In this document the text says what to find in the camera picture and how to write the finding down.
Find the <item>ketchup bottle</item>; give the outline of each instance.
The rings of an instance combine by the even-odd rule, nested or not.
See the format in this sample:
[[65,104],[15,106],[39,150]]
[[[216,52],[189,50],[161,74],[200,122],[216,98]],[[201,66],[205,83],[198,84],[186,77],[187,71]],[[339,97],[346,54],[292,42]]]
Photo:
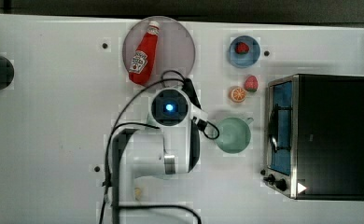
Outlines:
[[147,33],[135,51],[129,69],[129,78],[133,83],[144,85],[150,79],[156,57],[159,27],[158,22],[151,21]]

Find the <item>plastic fruit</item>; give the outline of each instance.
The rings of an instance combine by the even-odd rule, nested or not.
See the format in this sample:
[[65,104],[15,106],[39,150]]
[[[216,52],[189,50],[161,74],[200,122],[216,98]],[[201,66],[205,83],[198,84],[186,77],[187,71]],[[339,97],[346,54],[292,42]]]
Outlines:
[[246,79],[244,88],[246,91],[255,92],[258,90],[258,80],[254,76],[250,76]]
[[238,42],[235,47],[235,52],[238,54],[247,54],[249,52],[249,46],[244,42]]
[[246,96],[246,92],[241,87],[232,87],[229,92],[229,97],[235,103],[241,103]]

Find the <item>blue plate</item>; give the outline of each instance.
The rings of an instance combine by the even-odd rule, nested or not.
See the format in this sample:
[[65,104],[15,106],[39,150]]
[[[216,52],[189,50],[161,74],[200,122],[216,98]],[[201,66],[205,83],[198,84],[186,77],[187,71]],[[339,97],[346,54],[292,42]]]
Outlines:
[[[235,48],[239,42],[244,42],[249,46],[249,52],[247,54],[238,54],[235,52]],[[259,56],[260,46],[258,41],[256,41],[253,37],[242,35],[231,42],[230,60],[232,65],[240,68],[246,68],[257,62]]]

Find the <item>metal oven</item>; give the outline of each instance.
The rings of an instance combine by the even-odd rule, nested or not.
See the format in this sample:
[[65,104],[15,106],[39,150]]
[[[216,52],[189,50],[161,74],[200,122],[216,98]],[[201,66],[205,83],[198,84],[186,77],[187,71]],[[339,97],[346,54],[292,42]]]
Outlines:
[[364,200],[364,77],[298,74],[266,97],[266,185],[298,200]]

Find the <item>mug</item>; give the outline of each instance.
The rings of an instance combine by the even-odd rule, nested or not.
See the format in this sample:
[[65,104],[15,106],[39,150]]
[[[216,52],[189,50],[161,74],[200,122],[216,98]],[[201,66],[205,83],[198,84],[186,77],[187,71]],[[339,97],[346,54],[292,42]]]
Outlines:
[[223,119],[217,124],[219,129],[219,138],[215,140],[217,146],[227,153],[239,153],[246,149],[251,140],[251,131],[248,125],[252,121],[252,118],[230,117]]

